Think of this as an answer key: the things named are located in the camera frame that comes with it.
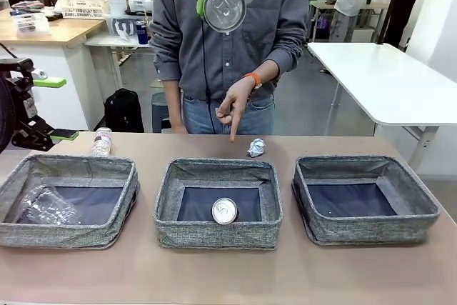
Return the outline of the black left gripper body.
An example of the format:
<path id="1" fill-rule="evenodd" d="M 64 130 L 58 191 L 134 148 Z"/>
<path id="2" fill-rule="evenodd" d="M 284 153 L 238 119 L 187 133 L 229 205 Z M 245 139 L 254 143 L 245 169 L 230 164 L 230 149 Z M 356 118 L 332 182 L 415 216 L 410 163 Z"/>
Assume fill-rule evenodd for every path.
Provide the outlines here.
<path id="1" fill-rule="evenodd" d="M 28 79 L 7 79 L 6 83 L 11 94 L 14 130 L 30 131 L 30 122 L 36 116 L 36 107 L 31 94 L 33 82 Z"/>

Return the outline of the person's left hand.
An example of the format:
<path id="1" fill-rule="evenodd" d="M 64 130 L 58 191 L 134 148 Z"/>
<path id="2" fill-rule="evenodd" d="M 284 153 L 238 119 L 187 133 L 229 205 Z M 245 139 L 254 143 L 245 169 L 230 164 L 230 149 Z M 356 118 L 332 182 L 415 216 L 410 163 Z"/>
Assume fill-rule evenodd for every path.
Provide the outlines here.
<path id="1" fill-rule="evenodd" d="M 252 75 L 243 77 L 227 91 L 221 105 L 216 108 L 216 117 L 223 125 L 229 125 L 230 141 L 234 142 L 236 133 L 245 112 L 248 98 L 256 85 Z"/>

